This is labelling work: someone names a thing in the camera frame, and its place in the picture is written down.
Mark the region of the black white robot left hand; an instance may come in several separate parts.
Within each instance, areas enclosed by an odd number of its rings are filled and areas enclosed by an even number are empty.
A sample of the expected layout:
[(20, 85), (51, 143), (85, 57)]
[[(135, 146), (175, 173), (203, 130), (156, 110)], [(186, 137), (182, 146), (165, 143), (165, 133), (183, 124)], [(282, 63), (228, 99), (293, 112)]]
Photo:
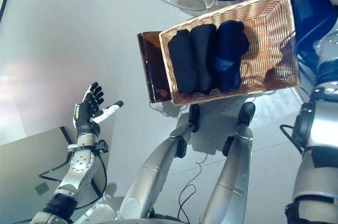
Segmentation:
[(119, 100), (106, 108), (100, 108), (104, 102), (104, 92), (98, 82), (90, 85), (84, 94), (81, 103), (76, 104), (73, 114), (73, 125), (77, 130), (77, 135), (94, 134), (99, 136), (99, 123), (110, 117), (119, 110), (124, 102)]

